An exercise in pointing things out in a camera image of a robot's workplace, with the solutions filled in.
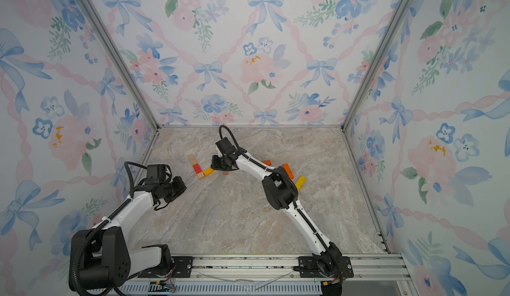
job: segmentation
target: metal corner post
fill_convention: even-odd
[[[156,118],[150,111],[150,108],[145,102],[145,99],[142,96],[140,90],[138,89],[137,84],[133,81],[133,78],[131,77],[131,73],[128,70],[128,67],[122,61],[122,56],[120,55],[119,50],[115,46],[115,43],[113,42],[113,39],[111,38],[110,34],[108,34],[105,24],[103,23],[103,20],[99,17],[99,13],[97,12],[95,6],[92,4],[92,1],[76,0],[76,2],[83,10],[87,19],[92,23],[92,26],[94,27],[94,30],[96,31],[98,37],[105,45],[105,49],[110,55],[113,64],[118,69],[120,75],[122,76],[123,80],[126,83],[127,88],[135,98],[135,101],[138,103],[140,110],[145,115],[147,121],[149,121],[152,128],[157,130],[158,122],[156,121]]]
[[[403,19],[407,16],[407,13],[409,12],[409,8],[411,7],[412,2],[413,0],[400,0],[397,9],[395,10],[393,17],[390,20],[390,23],[388,24],[388,28],[386,29],[386,32],[375,51],[373,59],[374,62],[370,64],[369,69],[367,70],[367,74],[365,75],[365,79],[363,80],[363,83],[361,83],[360,89],[358,89],[358,92],[354,97],[354,101],[352,102],[352,105],[349,108],[349,112],[347,113],[347,116],[343,124],[344,132],[348,131],[349,126],[354,121],[356,112],[358,111],[363,101],[363,96],[366,95],[367,90],[370,87],[370,83],[373,81],[375,77],[375,73],[382,64],[384,56],[392,44],[395,34],[399,30],[400,25],[402,25]]]

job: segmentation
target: orange block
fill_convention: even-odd
[[[285,171],[289,175],[289,178],[294,179],[294,174],[292,174],[292,171],[290,170],[290,166],[288,164],[283,165]]]

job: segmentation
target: colored block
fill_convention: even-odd
[[[214,169],[213,169],[213,168],[211,168],[211,167],[208,167],[207,169],[205,169],[205,170],[204,170],[204,172],[203,172],[203,173],[204,173],[204,174],[205,174],[205,176],[207,177],[208,175],[212,174],[214,171],[216,171],[216,170],[214,170]]]
[[[294,175],[292,174],[292,171],[290,170],[290,166],[288,164],[283,165],[285,171],[289,175],[289,178],[294,179]]]
[[[302,186],[303,186],[303,183],[306,181],[307,179],[303,176],[300,176],[299,179],[297,179],[297,182],[296,182],[296,188],[297,190],[299,190]]]

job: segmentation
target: enclosure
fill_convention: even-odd
[[[321,294],[255,178],[195,173],[225,124],[306,178],[352,263],[344,295],[510,295],[507,0],[0,3],[1,294],[73,293],[71,238],[124,201],[126,161],[187,186],[129,248],[194,259],[175,290],[125,293]]]

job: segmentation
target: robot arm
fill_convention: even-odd
[[[222,128],[230,133],[234,146],[226,137],[223,138]],[[340,283],[343,278],[350,276],[350,271],[341,265],[347,264],[348,258],[342,256],[338,247],[318,229],[306,213],[297,198],[297,188],[285,169],[282,166],[274,168],[255,159],[249,152],[239,147],[230,129],[224,125],[220,126],[220,138],[221,140],[216,143],[218,155],[213,156],[211,167],[221,171],[243,170],[261,181],[271,206],[283,211],[307,241],[317,265],[315,271],[324,277],[336,277],[334,281]],[[303,268],[300,267],[295,270],[303,272]]]

